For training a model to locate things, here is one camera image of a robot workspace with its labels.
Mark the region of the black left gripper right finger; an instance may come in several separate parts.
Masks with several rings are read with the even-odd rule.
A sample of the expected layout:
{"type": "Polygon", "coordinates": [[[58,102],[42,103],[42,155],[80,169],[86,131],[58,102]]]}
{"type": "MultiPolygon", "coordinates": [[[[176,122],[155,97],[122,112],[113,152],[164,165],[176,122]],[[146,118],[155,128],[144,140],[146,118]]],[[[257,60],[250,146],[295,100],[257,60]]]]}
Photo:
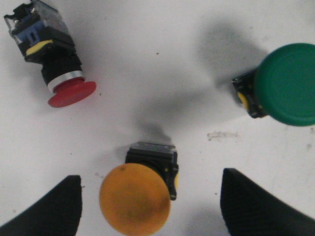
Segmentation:
{"type": "Polygon", "coordinates": [[[222,175],[220,208],[232,236],[313,236],[315,221],[234,168],[222,175]]]}

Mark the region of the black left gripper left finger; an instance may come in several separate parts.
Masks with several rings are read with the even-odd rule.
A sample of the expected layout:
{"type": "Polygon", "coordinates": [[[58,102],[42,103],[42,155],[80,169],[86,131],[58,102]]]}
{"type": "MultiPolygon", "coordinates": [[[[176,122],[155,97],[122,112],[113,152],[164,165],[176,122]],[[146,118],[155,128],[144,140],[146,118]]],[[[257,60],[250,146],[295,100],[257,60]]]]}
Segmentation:
{"type": "Polygon", "coordinates": [[[67,176],[31,207],[0,227],[2,236],[74,236],[82,215],[79,175],[67,176]]]}

